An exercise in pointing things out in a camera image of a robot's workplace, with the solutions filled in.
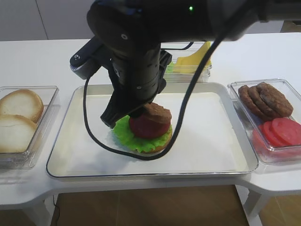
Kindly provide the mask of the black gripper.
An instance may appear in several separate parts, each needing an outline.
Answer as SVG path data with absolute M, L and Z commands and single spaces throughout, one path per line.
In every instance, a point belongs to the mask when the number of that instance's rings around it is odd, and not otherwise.
M 150 104 L 147 102 L 165 87 L 163 76 L 171 59 L 170 53 L 159 48 L 134 56 L 113 53 L 114 92 L 101 115 L 104 124 L 113 129 L 127 114 L 139 118 L 148 113 Z

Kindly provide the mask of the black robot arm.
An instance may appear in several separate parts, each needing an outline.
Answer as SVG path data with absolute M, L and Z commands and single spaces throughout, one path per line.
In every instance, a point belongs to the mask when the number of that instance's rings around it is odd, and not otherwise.
M 138 117 L 166 86 L 163 42 L 238 40 L 254 23 L 299 20 L 298 0 L 97 0 L 87 23 L 108 49 L 113 95 L 101 120 Z

